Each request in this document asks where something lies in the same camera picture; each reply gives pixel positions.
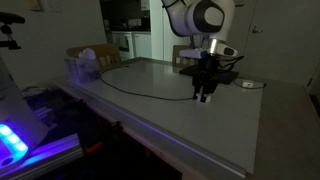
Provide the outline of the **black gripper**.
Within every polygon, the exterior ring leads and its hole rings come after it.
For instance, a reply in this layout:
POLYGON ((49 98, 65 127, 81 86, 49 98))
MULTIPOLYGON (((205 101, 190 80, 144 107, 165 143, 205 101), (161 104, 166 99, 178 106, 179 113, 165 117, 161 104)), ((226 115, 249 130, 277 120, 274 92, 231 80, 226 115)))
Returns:
POLYGON ((218 85, 218 78, 215 76, 219 66, 219 61, 216 57, 206 56, 198 61, 197 69, 192 78, 192 85, 194 86, 193 100, 199 98, 203 103, 209 103, 211 101, 212 93, 201 87, 208 86, 210 88, 218 85))

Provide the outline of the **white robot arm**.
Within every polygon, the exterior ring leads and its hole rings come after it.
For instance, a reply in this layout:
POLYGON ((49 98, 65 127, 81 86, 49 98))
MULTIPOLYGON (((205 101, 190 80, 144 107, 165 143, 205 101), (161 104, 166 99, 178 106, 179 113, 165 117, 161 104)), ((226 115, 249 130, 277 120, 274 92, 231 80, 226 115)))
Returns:
POLYGON ((198 61, 198 72, 192 78, 193 99, 206 103, 211 100, 219 80, 214 76, 218 57, 236 57, 238 51, 227 45, 235 3, 234 0, 161 0, 173 33, 179 37, 201 35, 200 47, 181 50, 182 57, 198 61))

